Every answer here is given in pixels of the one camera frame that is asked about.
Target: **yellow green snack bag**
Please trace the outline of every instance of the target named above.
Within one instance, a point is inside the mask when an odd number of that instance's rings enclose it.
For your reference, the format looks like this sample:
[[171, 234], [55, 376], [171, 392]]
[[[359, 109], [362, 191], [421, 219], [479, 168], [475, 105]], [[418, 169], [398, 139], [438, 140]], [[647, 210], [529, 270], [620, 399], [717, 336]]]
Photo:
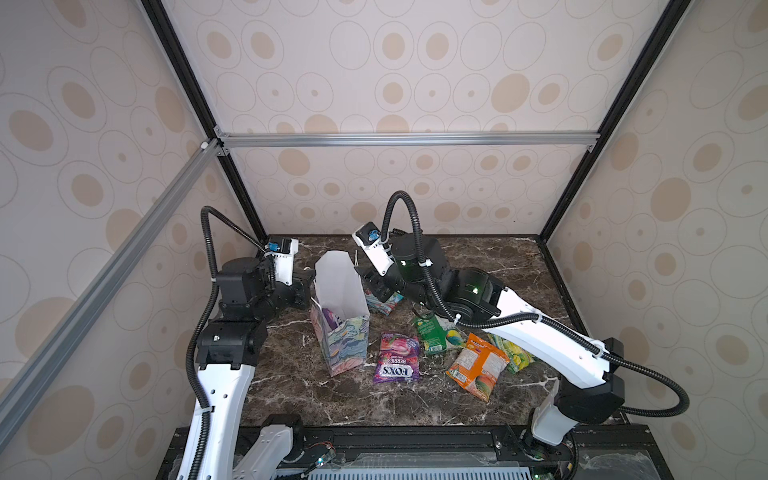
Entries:
[[535, 361], [533, 360], [533, 356], [531, 356], [530, 353], [526, 352], [509, 340], [501, 338], [498, 335], [494, 335], [493, 333], [489, 333], [488, 337], [494, 346], [506, 353], [509, 357], [507, 370], [510, 372], [517, 373]]

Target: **enclosure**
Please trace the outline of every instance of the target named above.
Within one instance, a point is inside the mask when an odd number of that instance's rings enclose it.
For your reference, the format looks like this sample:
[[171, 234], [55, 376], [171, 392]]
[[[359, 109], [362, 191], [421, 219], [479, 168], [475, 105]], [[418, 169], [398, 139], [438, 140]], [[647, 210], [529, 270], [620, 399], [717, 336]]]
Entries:
[[[767, 0], [3, 6], [3, 480], [158, 476], [195, 407], [201, 207], [298, 238], [297, 268], [365, 263], [351, 236], [397, 190], [452, 265], [690, 395], [600, 428], [648, 425], [679, 480], [768, 477]], [[221, 263], [256, 254], [211, 226]], [[447, 356], [371, 386], [379, 334], [415, 334], [398, 308], [334, 377], [308, 313], [271, 323], [242, 425], [524, 425], [558, 377], [535, 362], [486, 405]], [[629, 406], [677, 401], [620, 373]]]

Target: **orange snack bag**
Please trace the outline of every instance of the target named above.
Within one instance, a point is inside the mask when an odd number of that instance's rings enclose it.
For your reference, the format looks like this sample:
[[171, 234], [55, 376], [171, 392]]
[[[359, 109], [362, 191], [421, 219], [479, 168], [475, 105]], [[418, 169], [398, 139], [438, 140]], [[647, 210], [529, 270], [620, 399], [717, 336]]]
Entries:
[[504, 352], [470, 333], [467, 347], [445, 373], [464, 390], [487, 402], [498, 376], [508, 363], [509, 357]]

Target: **metal rail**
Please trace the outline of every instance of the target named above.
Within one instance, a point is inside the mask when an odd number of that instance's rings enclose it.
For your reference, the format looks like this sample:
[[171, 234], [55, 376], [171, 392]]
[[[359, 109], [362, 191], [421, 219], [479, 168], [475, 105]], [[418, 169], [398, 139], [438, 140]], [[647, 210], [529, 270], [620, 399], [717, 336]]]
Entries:
[[596, 131], [220, 134], [220, 139], [225, 148], [402, 147], [406, 145], [594, 145], [599, 137], [600, 134]]

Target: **cable tie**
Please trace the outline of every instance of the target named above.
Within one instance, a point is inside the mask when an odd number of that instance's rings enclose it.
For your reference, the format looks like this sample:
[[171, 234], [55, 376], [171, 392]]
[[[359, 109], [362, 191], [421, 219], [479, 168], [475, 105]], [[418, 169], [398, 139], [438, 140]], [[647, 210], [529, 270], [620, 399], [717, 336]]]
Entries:
[[592, 354], [594, 358], [599, 359], [605, 354], [605, 352], [607, 352], [607, 350], [605, 349], [605, 344], [600, 342], [599, 340], [593, 340], [590, 343], [600, 349], [600, 352]]

